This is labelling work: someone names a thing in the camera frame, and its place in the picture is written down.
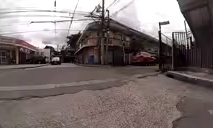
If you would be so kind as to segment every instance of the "red car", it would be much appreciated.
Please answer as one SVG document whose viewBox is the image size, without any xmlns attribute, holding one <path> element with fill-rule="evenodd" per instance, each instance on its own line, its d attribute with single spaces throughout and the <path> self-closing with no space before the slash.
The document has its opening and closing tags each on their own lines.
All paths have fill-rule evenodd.
<svg viewBox="0 0 213 128">
<path fill-rule="evenodd" d="M 155 60 L 156 58 L 147 52 L 140 52 L 132 56 L 133 64 L 143 64 L 143 65 L 155 64 Z"/>
</svg>

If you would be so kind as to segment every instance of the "lamp post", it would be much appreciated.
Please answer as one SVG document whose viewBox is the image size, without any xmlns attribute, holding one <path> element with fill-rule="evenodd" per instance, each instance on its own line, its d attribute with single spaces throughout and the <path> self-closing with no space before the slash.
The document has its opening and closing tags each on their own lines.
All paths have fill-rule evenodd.
<svg viewBox="0 0 213 128">
<path fill-rule="evenodd" d="M 161 37 L 161 26 L 170 24 L 169 21 L 159 22 L 159 69 L 162 69 L 162 37 Z"/>
</svg>

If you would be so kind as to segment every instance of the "white sky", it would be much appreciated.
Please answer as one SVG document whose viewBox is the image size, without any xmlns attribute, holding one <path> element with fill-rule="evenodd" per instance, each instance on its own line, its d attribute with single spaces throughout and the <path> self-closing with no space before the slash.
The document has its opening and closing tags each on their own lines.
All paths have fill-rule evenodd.
<svg viewBox="0 0 213 128">
<path fill-rule="evenodd" d="M 77 7 L 77 12 L 91 12 L 101 0 L 80 0 Z M 114 0 L 105 0 L 106 7 Z M 111 14 L 116 12 L 124 5 L 130 3 L 132 0 L 118 0 L 115 6 L 109 9 Z M 57 0 L 57 10 L 73 12 L 77 0 Z M 0 0 L 0 9 L 10 8 L 35 8 L 54 10 L 54 0 Z M 14 33 L 24 31 L 35 31 L 27 33 L 9 34 L 12 36 L 28 41 L 29 43 L 43 48 L 46 44 L 56 47 L 56 45 L 63 45 L 67 35 L 69 22 L 57 23 L 57 30 L 55 35 L 53 23 L 30 24 L 31 21 L 54 21 L 54 20 L 69 20 L 71 15 L 66 13 L 43 13 L 43 12 L 29 12 L 29 13 L 10 13 L 0 15 L 0 34 Z M 134 0 L 126 9 L 112 16 L 114 19 L 126 24 L 132 28 L 142 31 L 146 34 L 157 37 L 158 22 L 170 21 L 170 25 L 163 26 L 163 33 L 170 35 L 173 31 L 184 30 L 184 18 L 179 10 L 177 0 Z M 82 15 L 75 15 L 75 19 L 83 19 Z M 85 26 L 91 21 L 73 22 L 71 33 L 77 33 L 75 30 L 83 30 Z"/>
</svg>

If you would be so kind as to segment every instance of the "building facade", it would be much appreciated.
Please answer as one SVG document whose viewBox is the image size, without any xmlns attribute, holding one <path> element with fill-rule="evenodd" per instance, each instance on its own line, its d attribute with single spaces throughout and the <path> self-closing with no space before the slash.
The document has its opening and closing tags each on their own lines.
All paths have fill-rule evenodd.
<svg viewBox="0 0 213 128">
<path fill-rule="evenodd" d="M 77 62 L 81 64 L 100 64 L 101 52 L 100 52 L 100 38 L 99 38 L 99 23 L 90 23 L 80 39 L 77 42 Z M 128 28 L 127 26 L 118 23 L 114 20 L 110 21 L 110 31 L 108 37 L 105 35 L 105 64 L 110 65 L 126 65 L 131 63 L 131 54 L 129 52 L 132 39 L 135 37 L 147 38 L 154 46 L 157 44 L 157 40 L 148 37 L 136 30 Z"/>
<path fill-rule="evenodd" d="M 0 65 L 25 64 L 37 48 L 23 40 L 0 36 Z"/>
</svg>

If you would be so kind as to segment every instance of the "cracked pavement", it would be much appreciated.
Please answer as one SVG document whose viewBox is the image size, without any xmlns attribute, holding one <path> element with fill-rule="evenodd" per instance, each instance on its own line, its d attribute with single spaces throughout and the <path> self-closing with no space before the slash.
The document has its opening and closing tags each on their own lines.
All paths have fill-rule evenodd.
<svg viewBox="0 0 213 128">
<path fill-rule="evenodd" d="M 75 94 L 0 100 L 0 122 L 4 128 L 213 128 L 211 89 L 163 75 L 116 84 Z"/>
</svg>

